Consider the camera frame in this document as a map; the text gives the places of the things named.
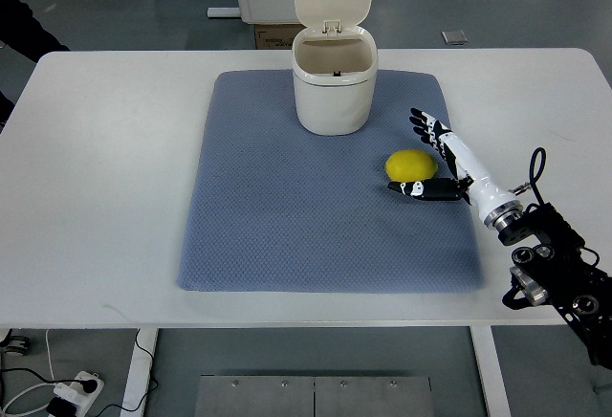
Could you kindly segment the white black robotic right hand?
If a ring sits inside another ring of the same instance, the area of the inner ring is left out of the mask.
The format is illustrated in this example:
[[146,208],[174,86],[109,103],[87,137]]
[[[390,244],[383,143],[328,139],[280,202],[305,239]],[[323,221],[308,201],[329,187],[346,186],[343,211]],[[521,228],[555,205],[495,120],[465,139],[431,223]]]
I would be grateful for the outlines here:
[[466,144],[441,121],[417,108],[410,121],[420,139],[435,149],[447,163],[451,176],[416,182],[390,182],[387,187],[422,201],[464,199],[478,211],[480,221],[490,229],[502,230],[523,214],[516,195],[492,179]]

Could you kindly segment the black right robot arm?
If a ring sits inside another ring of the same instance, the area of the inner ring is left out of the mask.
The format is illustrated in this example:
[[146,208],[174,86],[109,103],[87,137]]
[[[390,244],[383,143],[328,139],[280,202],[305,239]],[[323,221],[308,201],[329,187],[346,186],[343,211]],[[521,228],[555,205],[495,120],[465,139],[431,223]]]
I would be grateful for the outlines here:
[[611,367],[611,277],[588,263],[582,252],[594,253],[563,216],[546,203],[536,186],[546,151],[535,149],[529,186],[536,202],[524,212],[510,213],[495,224],[498,239],[514,245],[511,288],[502,303],[512,310],[550,305],[584,343],[589,360]]

